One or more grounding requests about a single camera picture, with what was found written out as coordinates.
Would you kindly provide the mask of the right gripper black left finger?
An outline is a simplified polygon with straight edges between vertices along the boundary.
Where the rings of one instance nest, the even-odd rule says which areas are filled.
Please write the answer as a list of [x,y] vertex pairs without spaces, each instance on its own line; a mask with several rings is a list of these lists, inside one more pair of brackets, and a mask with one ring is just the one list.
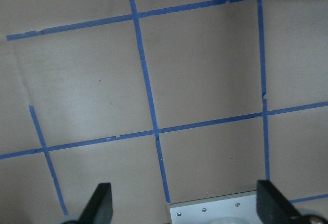
[[93,192],[78,223],[110,224],[113,218],[111,184],[100,183]]

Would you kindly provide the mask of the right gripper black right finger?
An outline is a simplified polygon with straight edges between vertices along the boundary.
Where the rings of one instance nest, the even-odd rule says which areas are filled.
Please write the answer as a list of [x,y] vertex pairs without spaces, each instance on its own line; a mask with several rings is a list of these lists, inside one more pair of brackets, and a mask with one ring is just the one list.
[[302,223],[302,215],[269,181],[258,180],[256,212],[262,223]]

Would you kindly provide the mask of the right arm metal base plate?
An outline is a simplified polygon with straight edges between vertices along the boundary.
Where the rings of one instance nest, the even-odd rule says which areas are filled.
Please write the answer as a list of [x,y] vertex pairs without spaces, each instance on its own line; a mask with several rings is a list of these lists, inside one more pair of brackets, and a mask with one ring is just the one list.
[[256,191],[168,205],[170,223],[261,223]]

